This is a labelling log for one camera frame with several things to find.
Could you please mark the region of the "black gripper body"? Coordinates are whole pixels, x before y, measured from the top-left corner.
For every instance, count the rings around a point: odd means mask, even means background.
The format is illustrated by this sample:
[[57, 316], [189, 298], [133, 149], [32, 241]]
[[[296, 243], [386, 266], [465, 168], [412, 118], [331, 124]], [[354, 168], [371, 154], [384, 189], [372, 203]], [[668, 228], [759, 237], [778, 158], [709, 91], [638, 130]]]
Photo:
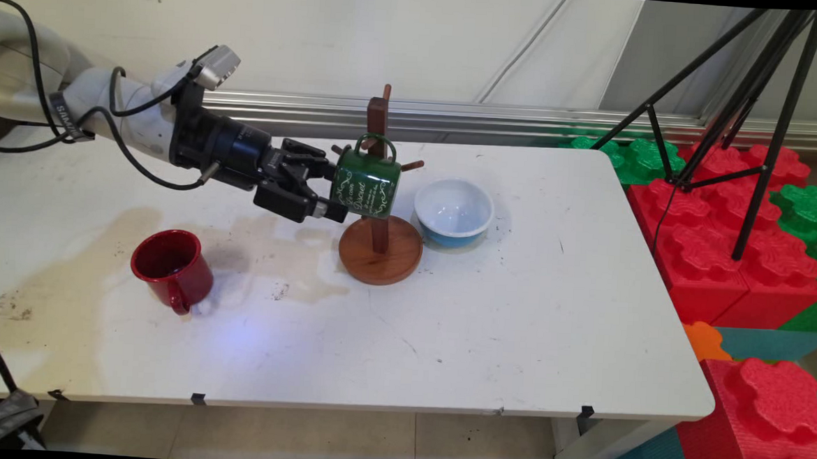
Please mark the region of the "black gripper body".
[[177, 122], [171, 136], [170, 162], [183, 169], [196, 169], [202, 174], [214, 164], [211, 180], [252, 190], [258, 184], [264, 189], [280, 190], [283, 175], [273, 158], [280, 159], [272, 136], [260, 129], [226, 117], [214, 115], [207, 108], [179, 107]]

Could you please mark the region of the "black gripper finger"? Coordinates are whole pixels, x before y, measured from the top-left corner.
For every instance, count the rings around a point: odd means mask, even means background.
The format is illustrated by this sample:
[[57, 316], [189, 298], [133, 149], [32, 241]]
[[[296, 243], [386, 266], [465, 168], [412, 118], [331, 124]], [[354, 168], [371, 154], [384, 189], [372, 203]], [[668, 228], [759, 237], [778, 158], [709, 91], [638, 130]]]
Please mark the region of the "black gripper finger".
[[348, 207], [319, 196], [305, 182], [262, 180], [254, 193], [253, 203], [296, 223], [302, 223], [308, 217], [343, 223], [348, 216]]
[[334, 179], [337, 166], [326, 157], [326, 151], [291, 139], [282, 140], [281, 150], [282, 163], [291, 168], [303, 168], [303, 177]]

